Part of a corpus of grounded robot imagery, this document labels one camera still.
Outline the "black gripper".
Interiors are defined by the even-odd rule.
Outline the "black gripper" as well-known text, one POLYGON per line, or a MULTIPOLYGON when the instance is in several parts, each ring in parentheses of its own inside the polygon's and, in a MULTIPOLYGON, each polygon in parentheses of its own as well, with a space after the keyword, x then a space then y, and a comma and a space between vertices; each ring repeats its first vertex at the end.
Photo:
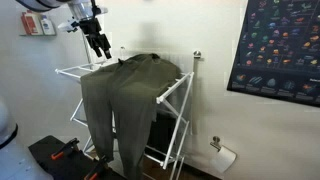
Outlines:
POLYGON ((90 39, 89 44, 98 57, 102 56, 102 53, 99 50, 99 48, 101 48, 107 59, 112 58, 112 55, 110 54, 111 46, 106 36, 100 33, 102 28, 97 18, 82 20, 80 22, 80 28, 83 33, 90 39))

